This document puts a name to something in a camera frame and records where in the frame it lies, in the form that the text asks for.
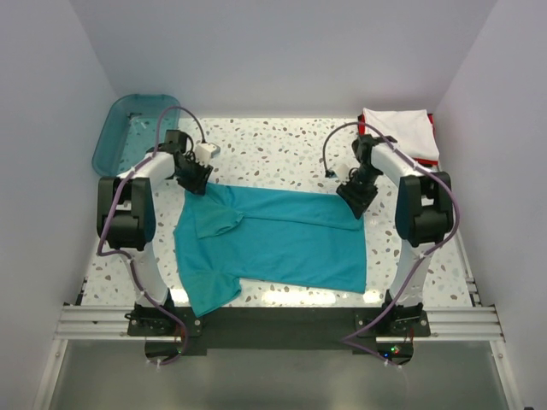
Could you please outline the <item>teal t shirt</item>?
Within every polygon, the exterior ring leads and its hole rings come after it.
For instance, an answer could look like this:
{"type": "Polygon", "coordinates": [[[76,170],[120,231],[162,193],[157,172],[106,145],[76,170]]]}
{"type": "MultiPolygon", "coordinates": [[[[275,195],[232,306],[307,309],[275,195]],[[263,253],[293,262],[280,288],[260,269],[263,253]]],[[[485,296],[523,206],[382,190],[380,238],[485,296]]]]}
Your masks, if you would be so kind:
{"type": "Polygon", "coordinates": [[[209,184],[185,193],[174,248],[196,316],[237,298],[241,279],[366,288],[364,221],[336,195],[209,184]]]}

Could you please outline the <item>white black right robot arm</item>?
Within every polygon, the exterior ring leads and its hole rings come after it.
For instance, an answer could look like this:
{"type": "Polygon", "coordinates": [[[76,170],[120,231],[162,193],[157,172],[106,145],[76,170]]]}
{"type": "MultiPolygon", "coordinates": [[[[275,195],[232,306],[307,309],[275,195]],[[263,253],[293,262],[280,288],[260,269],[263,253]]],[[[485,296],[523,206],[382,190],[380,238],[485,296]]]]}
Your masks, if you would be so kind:
{"type": "Polygon", "coordinates": [[[451,237],[455,216],[450,175],[429,172],[398,150],[395,139],[360,135],[351,148],[359,167],[337,167],[346,174],[337,194],[356,218],[378,194],[376,180],[387,177],[397,187],[395,228],[401,238],[396,276],[385,293],[379,316],[359,325],[357,336],[399,336],[422,320],[423,292],[432,254],[451,237]]]}

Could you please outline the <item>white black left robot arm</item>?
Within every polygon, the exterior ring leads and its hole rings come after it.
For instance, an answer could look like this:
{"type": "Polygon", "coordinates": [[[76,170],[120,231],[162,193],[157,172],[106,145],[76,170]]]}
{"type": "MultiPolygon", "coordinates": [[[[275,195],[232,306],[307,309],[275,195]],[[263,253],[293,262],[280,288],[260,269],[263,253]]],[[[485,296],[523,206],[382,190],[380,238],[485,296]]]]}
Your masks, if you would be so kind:
{"type": "Polygon", "coordinates": [[[187,335],[156,262],[154,194],[160,183],[174,179],[202,196],[213,171],[210,162],[220,152],[214,143],[195,143],[185,132],[168,130],[165,141],[155,144],[128,171],[99,179],[97,255],[119,255],[126,261],[135,291],[133,309],[126,315],[131,336],[187,335]]]}

